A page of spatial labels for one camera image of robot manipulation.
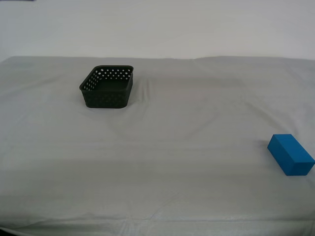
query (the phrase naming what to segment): white wall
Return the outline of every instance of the white wall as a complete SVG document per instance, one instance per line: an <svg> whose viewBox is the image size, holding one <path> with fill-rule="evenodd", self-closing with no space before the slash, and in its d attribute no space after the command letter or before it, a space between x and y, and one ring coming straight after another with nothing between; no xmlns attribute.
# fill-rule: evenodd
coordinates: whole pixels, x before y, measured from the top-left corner
<svg viewBox="0 0 315 236"><path fill-rule="evenodd" d="M315 0L0 1L10 56L315 59Z"/></svg>

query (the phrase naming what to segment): basket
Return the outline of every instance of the basket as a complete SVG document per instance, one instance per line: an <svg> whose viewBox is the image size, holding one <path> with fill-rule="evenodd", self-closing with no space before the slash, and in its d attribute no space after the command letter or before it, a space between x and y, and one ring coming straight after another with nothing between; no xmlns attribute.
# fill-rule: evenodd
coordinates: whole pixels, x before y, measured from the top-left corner
<svg viewBox="0 0 315 236"><path fill-rule="evenodd" d="M80 85L87 107L123 108L132 88L133 67L100 65Z"/></svg>

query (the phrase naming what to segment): plastic basket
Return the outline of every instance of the plastic basket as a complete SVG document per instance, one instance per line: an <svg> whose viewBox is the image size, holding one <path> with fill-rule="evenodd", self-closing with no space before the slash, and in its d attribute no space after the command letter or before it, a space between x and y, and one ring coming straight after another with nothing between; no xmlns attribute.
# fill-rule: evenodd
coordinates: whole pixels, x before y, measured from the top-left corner
<svg viewBox="0 0 315 236"><path fill-rule="evenodd" d="M100 65L80 85L87 107L123 108L132 88L133 67Z"/></svg>

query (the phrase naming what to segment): black basket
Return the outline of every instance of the black basket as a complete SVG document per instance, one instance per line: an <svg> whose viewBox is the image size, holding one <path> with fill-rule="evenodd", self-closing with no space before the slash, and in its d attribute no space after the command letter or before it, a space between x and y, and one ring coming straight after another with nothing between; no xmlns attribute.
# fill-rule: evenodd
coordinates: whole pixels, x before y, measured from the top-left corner
<svg viewBox="0 0 315 236"><path fill-rule="evenodd" d="M87 107L123 108L132 88L133 67L100 65L80 85Z"/></svg>

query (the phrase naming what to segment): blue rectangular block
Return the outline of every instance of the blue rectangular block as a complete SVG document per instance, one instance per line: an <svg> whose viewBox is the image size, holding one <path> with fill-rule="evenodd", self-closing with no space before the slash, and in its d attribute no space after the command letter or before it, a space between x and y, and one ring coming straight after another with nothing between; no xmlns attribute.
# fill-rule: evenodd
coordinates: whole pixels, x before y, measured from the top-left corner
<svg viewBox="0 0 315 236"><path fill-rule="evenodd" d="M291 134L274 134L268 150L287 176L305 176L315 164Z"/></svg>

